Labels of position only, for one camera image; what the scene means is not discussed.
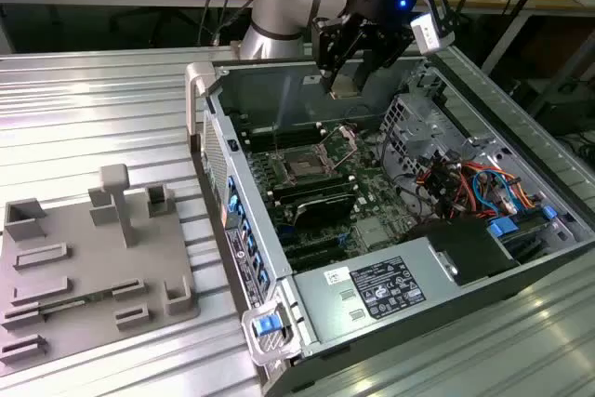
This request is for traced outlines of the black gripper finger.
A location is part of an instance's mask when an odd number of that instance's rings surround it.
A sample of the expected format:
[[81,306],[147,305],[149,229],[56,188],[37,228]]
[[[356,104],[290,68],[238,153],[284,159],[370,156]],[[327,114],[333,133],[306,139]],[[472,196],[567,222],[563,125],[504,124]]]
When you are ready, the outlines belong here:
[[340,69],[356,52],[362,40],[362,17],[314,18],[311,40],[312,57],[321,73],[322,85],[326,91],[331,91]]
[[358,66],[358,90],[362,92],[372,73],[390,67],[412,43],[410,28],[389,33],[379,27],[364,27],[360,31],[360,49],[364,58]]

